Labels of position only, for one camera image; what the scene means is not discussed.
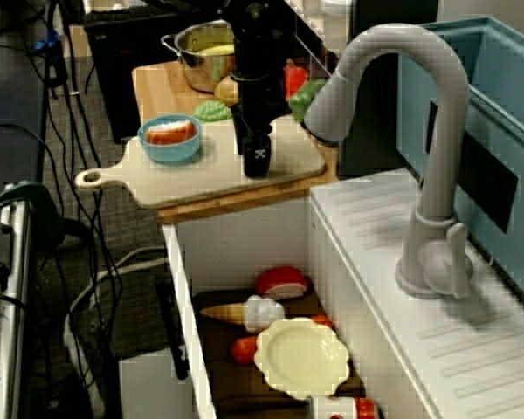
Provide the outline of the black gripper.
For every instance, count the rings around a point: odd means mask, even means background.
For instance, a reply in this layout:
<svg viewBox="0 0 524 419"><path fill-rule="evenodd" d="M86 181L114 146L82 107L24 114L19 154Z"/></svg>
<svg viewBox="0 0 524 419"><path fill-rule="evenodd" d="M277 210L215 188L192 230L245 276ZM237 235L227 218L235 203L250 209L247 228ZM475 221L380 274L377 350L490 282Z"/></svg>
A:
<svg viewBox="0 0 524 419"><path fill-rule="evenodd" d="M232 74L231 79L238 83L238 103L231 113L244 173L247 177L265 176L272 156L270 124L286 113L285 76L269 74L253 79Z"/></svg>

